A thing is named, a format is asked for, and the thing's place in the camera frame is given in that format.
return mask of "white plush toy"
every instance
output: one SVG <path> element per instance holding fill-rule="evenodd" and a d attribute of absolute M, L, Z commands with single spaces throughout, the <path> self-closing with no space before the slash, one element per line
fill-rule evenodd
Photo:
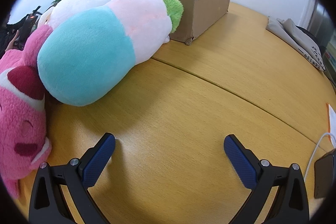
<path fill-rule="evenodd" d="M 61 0 L 55 7 L 50 7 L 40 18 L 37 27 L 48 24 L 56 29 L 68 18 L 94 7 L 105 5 L 110 0 Z"/>

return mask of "blue gripper pad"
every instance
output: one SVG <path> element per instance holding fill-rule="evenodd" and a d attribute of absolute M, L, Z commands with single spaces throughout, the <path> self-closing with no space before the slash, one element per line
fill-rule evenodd
<path fill-rule="evenodd" d="M 101 172 L 112 156 L 115 146 L 116 139 L 110 134 L 83 169 L 82 185 L 84 188 L 92 187 L 96 184 Z"/>
<path fill-rule="evenodd" d="M 224 139 L 224 151 L 245 188 L 253 190 L 257 186 L 256 170 L 230 136 Z"/>

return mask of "pink teddy bear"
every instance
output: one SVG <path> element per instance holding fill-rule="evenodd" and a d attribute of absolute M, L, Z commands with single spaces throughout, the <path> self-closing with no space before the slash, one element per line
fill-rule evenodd
<path fill-rule="evenodd" d="M 53 29 L 34 31 L 25 49 L 9 50 L 0 59 L 0 175 L 13 198 L 18 180 L 48 158 L 45 89 L 37 72 L 37 55 Z"/>

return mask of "plush toy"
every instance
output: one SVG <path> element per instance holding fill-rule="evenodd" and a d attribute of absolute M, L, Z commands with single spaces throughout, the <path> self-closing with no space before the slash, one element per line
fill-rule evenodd
<path fill-rule="evenodd" d="M 110 0 L 61 0 L 55 7 L 50 7 L 41 15 L 38 27 L 48 24 L 56 29 L 61 23 L 79 12 L 102 6 Z"/>
<path fill-rule="evenodd" d="M 51 145 L 46 138 L 44 86 L 37 73 L 37 54 L 51 34 L 45 25 L 27 39 L 25 49 L 9 50 L 0 59 L 0 175 L 13 198 L 18 180 L 45 161 Z"/>
<path fill-rule="evenodd" d="M 57 100 L 91 104 L 168 42 L 182 13 L 178 0 L 110 0 L 80 12 L 54 29 L 42 46 L 40 78 Z"/>

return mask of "cardboard box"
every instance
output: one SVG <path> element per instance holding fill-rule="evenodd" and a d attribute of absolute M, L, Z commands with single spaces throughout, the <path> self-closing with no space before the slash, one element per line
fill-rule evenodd
<path fill-rule="evenodd" d="M 190 45 L 226 12 L 230 0 L 180 0 L 184 7 L 181 22 L 170 38 Z"/>

